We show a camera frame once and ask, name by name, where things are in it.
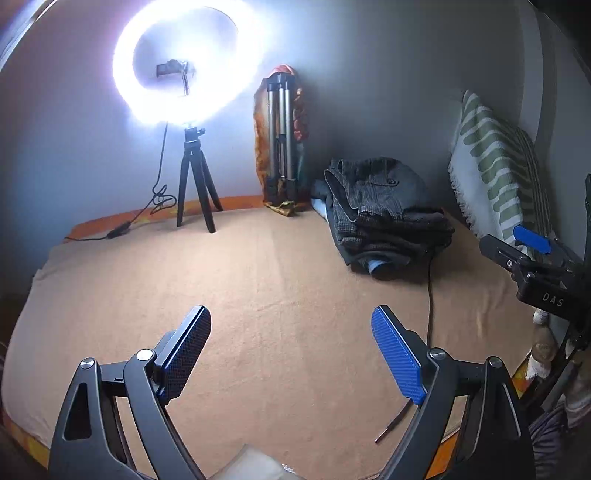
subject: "black metal frame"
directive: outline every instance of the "black metal frame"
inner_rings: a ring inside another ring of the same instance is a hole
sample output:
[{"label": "black metal frame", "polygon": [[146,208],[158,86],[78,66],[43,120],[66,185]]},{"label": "black metal frame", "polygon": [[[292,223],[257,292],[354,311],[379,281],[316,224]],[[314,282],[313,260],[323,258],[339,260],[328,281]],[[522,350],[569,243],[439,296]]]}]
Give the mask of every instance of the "black metal frame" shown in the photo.
[{"label": "black metal frame", "polygon": [[467,402],[458,440],[446,471],[438,478],[534,479],[534,453],[527,422],[501,359],[490,357],[484,364],[454,360],[440,348],[428,349],[386,305],[377,310],[418,362],[421,382],[427,390],[378,480],[425,478],[443,438],[454,399],[464,395]]},{"label": "black metal frame", "polygon": [[[517,283],[517,298],[520,301],[569,322],[566,336],[552,361],[550,375],[543,380],[536,378],[520,400],[528,422],[551,407],[546,399],[555,389],[570,359],[591,342],[591,174],[587,175],[585,186],[587,228],[583,260],[558,239],[539,238],[545,242],[541,253],[548,263],[533,261],[492,235],[480,240],[481,253],[511,272],[511,278]],[[532,236],[531,232],[527,234],[532,243],[525,244],[540,251],[536,236]],[[568,340],[574,346],[569,356],[566,355]]]},{"label": "black metal frame", "polygon": [[[119,418],[116,397],[127,397],[158,478],[205,480],[165,406],[180,395],[210,329],[209,311],[196,306],[181,326],[168,332],[153,350],[140,350],[127,362],[115,364],[99,365],[93,358],[82,360],[57,420],[51,443],[50,477],[149,479],[136,470]],[[168,389],[173,391],[172,395],[166,392]]]}]

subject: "gray wall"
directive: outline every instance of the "gray wall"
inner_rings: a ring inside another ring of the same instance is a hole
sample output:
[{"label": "gray wall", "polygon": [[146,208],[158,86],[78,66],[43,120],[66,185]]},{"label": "gray wall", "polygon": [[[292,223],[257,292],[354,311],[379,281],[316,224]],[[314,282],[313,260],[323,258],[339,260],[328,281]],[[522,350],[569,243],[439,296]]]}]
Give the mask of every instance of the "gray wall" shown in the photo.
[{"label": "gray wall", "polygon": [[544,96],[544,56],[537,10],[528,0],[515,0],[523,40],[523,94],[519,126],[536,141]]},{"label": "gray wall", "polygon": [[544,55],[544,93],[535,149],[547,180],[554,227],[583,255],[585,185],[591,173],[591,85],[567,37],[538,15]]},{"label": "gray wall", "polygon": [[[26,290],[73,225],[149,199],[163,126],[130,118],[111,76],[118,34],[145,3],[59,0],[0,72],[4,291]],[[523,46],[513,2],[251,3],[275,32],[258,77],[286,62],[307,88],[312,170],[320,172],[331,156],[391,155],[457,213],[447,162],[462,91],[520,118]],[[204,124],[203,148],[221,196],[259,192],[252,130],[258,83]],[[173,129],[163,172],[173,192],[182,148],[182,132]]]},{"label": "gray wall", "polygon": [[27,2],[27,0],[2,0],[0,4],[0,33],[8,28],[11,21],[18,15],[25,4],[31,4],[35,8],[41,1],[43,0],[31,2]]}]

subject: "black cable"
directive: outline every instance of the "black cable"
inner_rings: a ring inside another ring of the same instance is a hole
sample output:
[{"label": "black cable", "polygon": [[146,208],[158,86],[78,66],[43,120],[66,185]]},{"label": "black cable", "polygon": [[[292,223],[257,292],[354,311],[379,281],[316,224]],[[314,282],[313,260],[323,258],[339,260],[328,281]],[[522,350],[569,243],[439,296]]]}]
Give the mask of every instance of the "black cable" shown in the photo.
[{"label": "black cable", "polygon": [[72,238],[71,236],[67,236],[66,238],[68,240],[74,240],[75,242],[88,242],[88,241],[95,241],[95,240],[104,240],[105,238],[115,238],[115,237],[120,236],[123,233],[125,233],[129,229],[131,224],[134,223],[139,218],[139,216],[146,211],[146,209],[150,205],[154,205],[154,208],[152,208],[152,210],[150,211],[150,215],[153,215],[156,212],[159,212],[160,210],[166,210],[167,208],[172,208],[172,207],[176,206],[177,198],[174,195],[166,193],[166,190],[168,189],[167,183],[162,185],[162,187],[158,191],[156,191],[156,187],[158,186],[158,183],[160,182],[160,176],[162,175],[162,160],[164,158],[164,147],[166,145],[167,133],[168,133],[168,122],[166,122],[166,126],[164,127],[164,136],[162,138],[162,149],[160,150],[160,163],[158,165],[158,177],[156,178],[156,182],[154,183],[154,186],[152,187],[152,198],[146,204],[146,206],[144,208],[142,208],[134,216],[134,218],[132,220],[128,220],[128,221],[122,223],[121,225],[118,225],[117,227],[115,227],[111,231],[109,231],[109,233],[107,233],[105,236],[93,237],[93,238]]},{"label": "black cable", "polygon": [[[427,348],[431,348],[431,340],[433,338],[433,282],[431,281],[431,263],[433,262],[433,257],[435,254],[432,254],[429,258],[429,264],[427,266],[427,292],[429,296],[429,316],[427,318]],[[394,419],[388,424],[386,429],[380,434],[378,438],[375,439],[375,443],[379,443],[382,439],[394,430],[398,424],[404,419],[410,407],[412,406],[413,401],[408,399],[406,405],[402,407],[402,410],[398,412],[398,415],[394,417]]]}]

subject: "striped pillow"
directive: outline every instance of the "striped pillow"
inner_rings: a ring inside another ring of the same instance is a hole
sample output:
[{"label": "striped pillow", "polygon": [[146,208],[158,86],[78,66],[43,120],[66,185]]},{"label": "striped pillow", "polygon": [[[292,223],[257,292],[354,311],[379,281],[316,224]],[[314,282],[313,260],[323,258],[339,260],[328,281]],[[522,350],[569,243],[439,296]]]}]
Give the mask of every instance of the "striped pillow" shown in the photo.
[{"label": "striped pillow", "polygon": [[[462,120],[449,172],[468,223],[471,227],[478,223],[475,212],[485,207],[474,205],[477,200],[472,199],[484,199],[486,194],[486,207],[496,231],[476,228],[477,235],[491,233],[511,245],[515,245],[515,225],[549,235],[552,228],[548,200],[530,138],[522,129],[498,118],[475,93],[466,91],[462,103]],[[467,170],[475,174],[467,178]],[[483,192],[478,197],[471,193],[474,189]]]}]

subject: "black tripod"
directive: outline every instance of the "black tripod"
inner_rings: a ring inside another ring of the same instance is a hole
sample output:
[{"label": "black tripod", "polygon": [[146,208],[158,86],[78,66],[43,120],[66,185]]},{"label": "black tripod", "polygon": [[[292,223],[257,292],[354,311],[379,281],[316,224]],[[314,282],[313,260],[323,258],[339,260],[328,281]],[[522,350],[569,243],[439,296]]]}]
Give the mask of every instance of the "black tripod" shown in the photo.
[{"label": "black tripod", "polygon": [[220,199],[217,196],[216,188],[213,184],[212,175],[209,173],[205,155],[201,151],[201,141],[199,137],[205,133],[205,129],[197,130],[196,127],[185,129],[184,155],[181,162],[181,178],[178,183],[178,210],[177,210],[177,227],[183,223],[184,213],[184,198],[187,190],[187,177],[189,176],[189,164],[193,170],[193,178],[195,179],[195,186],[197,187],[197,195],[199,195],[199,203],[201,203],[201,210],[207,225],[209,233],[216,231],[216,226],[213,223],[212,209],[209,205],[209,198],[207,191],[212,196],[213,204],[216,209],[221,212],[223,210]]}]

